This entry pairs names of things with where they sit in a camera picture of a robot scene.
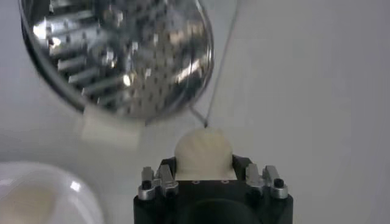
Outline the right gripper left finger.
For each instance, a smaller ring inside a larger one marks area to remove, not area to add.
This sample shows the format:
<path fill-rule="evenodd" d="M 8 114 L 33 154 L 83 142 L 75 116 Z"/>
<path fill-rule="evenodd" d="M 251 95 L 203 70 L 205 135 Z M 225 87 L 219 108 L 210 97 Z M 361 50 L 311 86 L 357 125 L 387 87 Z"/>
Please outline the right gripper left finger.
<path fill-rule="evenodd" d="M 150 166 L 143 167 L 138 199 L 153 200 L 157 194 L 165 198 L 175 197 L 179 193 L 179 182 L 175 179 L 176 168 L 175 157 L 163 159 L 156 172 Z"/>

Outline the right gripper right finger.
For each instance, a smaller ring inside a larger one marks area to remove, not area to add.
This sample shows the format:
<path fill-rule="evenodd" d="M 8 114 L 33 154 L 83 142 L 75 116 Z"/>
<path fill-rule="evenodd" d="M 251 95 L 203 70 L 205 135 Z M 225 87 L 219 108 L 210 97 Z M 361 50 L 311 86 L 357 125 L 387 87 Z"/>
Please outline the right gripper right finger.
<path fill-rule="evenodd" d="M 249 158 L 233 155 L 232 167 L 237 180 L 244 181 L 246 185 L 261 195 L 269 191 L 270 196 L 274 199 L 288 198 L 288 186 L 275 166 L 267 165 L 260 172 L 257 164 Z"/>

